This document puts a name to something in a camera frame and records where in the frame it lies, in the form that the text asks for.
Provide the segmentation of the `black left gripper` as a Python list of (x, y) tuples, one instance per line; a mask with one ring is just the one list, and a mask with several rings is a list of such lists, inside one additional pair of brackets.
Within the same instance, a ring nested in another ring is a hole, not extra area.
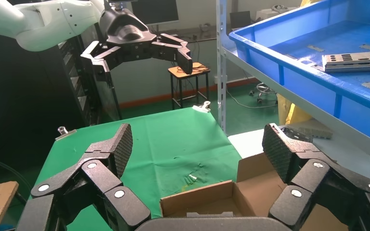
[(186, 73), (193, 72), (188, 42), (162, 33), (151, 33), (128, 9), (110, 8), (99, 21), (105, 43), (93, 41), (80, 55), (84, 70), (97, 81), (112, 81), (110, 70), (123, 62), (156, 58), (177, 65)]

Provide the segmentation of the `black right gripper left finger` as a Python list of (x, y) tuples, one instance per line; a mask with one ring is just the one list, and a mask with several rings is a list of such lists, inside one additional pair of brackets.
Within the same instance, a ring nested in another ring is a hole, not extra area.
[(16, 229), (65, 231), (88, 206), (114, 231), (133, 231), (150, 220), (148, 207), (121, 180), (132, 147), (126, 123), (112, 138), (92, 143), (77, 163), (31, 190)]

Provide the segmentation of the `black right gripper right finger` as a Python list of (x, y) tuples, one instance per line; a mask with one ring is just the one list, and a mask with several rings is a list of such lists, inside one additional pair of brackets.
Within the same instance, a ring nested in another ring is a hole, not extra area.
[(370, 231), (370, 178), (333, 162), (314, 144), (267, 124), (264, 154), (286, 184), (269, 217), (297, 231), (315, 205), (327, 208), (350, 231)]

